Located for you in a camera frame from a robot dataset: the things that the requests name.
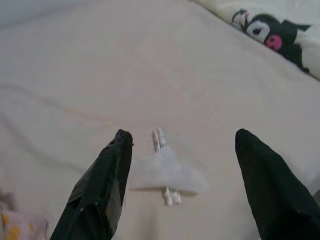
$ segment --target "white bedsheet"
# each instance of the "white bedsheet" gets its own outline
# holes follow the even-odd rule
[[[119,128],[133,161],[162,127],[210,187],[126,194],[115,240],[255,240],[234,151],[246,128],[320,188],[320,83],[186,0],[96,0],[0,30],[0,187],[50,232]]]

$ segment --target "white plush face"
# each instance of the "white plush face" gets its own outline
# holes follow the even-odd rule
[[[270,33],[270,27],[265,22],[257,20],[250,23],[246,29],[246,33],[259,42],[264,43]]]

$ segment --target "pink plush nose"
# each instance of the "pink plush nose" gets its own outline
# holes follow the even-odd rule
[[[282,46],[282,40],[279,35],[272,35],[266,41],[265,45],[269,48],[278,51]]]

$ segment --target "bed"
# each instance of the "bed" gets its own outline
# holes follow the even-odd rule
[[[312,194],[320,188],[320,83],[295,64],[186,0],[44,3],[1,22],[0,187],[19,211],[45,216],[49,233],[119,128],[139,161],[162,127],[209,189],[174,207],[127,190],[115,240],[258,239],[234,151],[240,128]]]

